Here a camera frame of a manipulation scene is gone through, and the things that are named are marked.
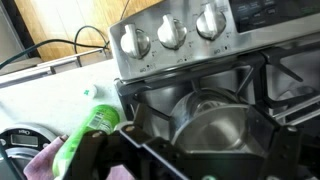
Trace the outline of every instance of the pink cloth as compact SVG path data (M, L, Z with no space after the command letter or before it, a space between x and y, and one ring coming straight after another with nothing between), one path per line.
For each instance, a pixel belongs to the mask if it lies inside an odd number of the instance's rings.
M56 138L51 144L44 148L24 168L24 174L28 180L53 180L52 164L54 157L63 145L67 136ZM111 168L107 180L132 180L131 174L121 165Z
M134 178L122 165L110 169L107 180L133 180Z
M54 157L60 147L63 145L67 136L57 137L46 148L34 157L29 164L24 168L23 173L27 176L28 180L52 180L52 164Z

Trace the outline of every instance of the pot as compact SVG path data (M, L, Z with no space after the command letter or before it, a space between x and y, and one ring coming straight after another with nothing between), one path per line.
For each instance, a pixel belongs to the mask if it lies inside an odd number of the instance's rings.
M170 139L187 152L237 150L247 138L247 105L224 89L183 97L172 111Z

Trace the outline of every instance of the stove knob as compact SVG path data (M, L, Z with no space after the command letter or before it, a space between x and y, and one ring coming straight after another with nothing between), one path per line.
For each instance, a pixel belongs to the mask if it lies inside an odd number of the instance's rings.
M172 15L163 16L163 24L158 29L158 37L161 44L169 49L179 49L186 39L187 28L173 19Z
M147 34L136 29L134 24L125 26L126 34L121 38L122 50L134 59L141 59L150 50L150 39Z
M213 6L207 4L204 12L197 20L197 29L199 34L210 40L215 40L225 29L226 18L218 10L217 4L214 2Z

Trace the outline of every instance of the green spray bottle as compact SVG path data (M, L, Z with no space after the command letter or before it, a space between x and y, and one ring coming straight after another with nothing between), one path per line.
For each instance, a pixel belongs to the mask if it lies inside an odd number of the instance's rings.
M119 114L111 106L99 105L94 107L81 126L71 134L56 154L52 165L54 177L57 179L63 178L79 146L81 138L86 132L102 130L107 134L111 134L119 122Z

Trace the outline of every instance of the wooden floor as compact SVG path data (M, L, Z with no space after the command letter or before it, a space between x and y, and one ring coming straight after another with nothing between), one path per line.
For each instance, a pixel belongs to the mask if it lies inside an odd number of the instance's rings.
M141 11L161 0L129 0L124 17ZM15 0L35 43L48 39L73 41L77 30L92 25L107 37L108 26L120 20L127 0ZM104 45L101 37L91 29L81 32L78 42ZM78 48L78 52L89 49ZM38 49L45 61L74 54L73 46L61 43Z

